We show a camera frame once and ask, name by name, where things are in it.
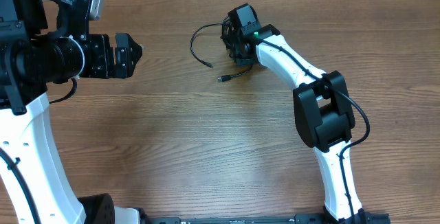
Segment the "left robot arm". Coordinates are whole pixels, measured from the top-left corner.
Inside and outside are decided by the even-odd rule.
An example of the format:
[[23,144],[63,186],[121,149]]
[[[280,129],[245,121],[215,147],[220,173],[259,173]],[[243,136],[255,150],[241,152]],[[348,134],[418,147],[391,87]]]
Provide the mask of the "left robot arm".
[[148,223],[109,194],[77,197],[50,122],[49,83],[129,78],[142,47],[91,34],[104,0],[1,0],[1,178],[20,223]]

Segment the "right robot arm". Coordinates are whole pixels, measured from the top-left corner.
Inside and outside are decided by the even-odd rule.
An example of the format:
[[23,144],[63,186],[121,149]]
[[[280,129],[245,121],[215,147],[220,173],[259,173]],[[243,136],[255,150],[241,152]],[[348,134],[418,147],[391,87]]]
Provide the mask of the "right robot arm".
[[229,11],[225,21],[222,38],[236,64],[258,63],[291,90],[296,130],[320,167],[327,222],[359,223],[362,204],[350,160],[357,104],[348,95],[343,75],[307,62],[273,25],[261,25],[247,3]]

